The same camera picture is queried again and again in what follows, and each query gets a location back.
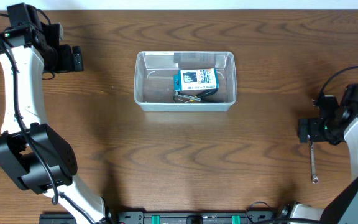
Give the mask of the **silver combination wrench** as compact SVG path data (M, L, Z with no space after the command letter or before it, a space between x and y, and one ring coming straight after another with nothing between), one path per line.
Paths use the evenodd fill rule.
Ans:
M319 182L319 179L318 179L318 175L316 174L314 144L310 135L308 135L308 143L310 149L311 182L313 184L317 184Z

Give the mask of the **black yellow screwdriver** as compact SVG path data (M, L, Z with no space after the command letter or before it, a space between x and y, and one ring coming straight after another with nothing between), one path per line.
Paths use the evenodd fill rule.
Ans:
M184 103L194 103L194 102L213 103L213 101L207 100L206 98L198 98L195 96L188 96L188 95L175 95L173 99L174 101L182 100Z

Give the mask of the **blue white cardboard box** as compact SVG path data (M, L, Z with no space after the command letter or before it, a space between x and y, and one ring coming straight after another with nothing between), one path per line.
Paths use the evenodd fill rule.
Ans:
M175 91L213 90L219 88L214 68L179 70L173 77Z

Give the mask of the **small steel hammer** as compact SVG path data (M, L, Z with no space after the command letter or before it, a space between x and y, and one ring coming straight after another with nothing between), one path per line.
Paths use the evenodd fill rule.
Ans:
M195 95L195 97L207 99L207 97L212 96L217 92L218 92L218 89L205 90L205 91L202 91L201 93L198 93L197 95ZM173 96L175 96L175 95L185 95L185 94L181 94L179 91L176 91Z

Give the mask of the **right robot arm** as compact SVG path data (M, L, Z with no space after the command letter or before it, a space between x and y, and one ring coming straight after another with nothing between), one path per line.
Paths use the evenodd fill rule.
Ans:
M320 223L358 223L358 83L346 87L341 101L331 95L320 94L314 105L317 118L298 122L298 137L309 145L311 181L318 183L314 144L327 142L333 146L344 142L349 150L352 182L324 209L301 203L284 206L278 213L286 223L302 220Z

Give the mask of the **clear plastic storage box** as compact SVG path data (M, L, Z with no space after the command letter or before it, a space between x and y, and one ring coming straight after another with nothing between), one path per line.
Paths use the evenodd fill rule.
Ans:
M213 103L173 101L173 77L179 70L214 68L219 88ZM142 51L135 64L134 99L144 111L227 111L236 102L236 64L231 52ZM195 96L205 90L180 91Z

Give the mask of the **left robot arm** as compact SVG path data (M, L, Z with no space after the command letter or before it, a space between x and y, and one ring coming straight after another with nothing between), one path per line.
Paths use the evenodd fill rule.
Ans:
M0 167L21 190L49 197L73 223L112 223L104 199L78 175L73 148L48 124L43 75L83 71L81 49L62 44L63 27L42 22L43 11L20 3L7 8L0 33L5 113Z

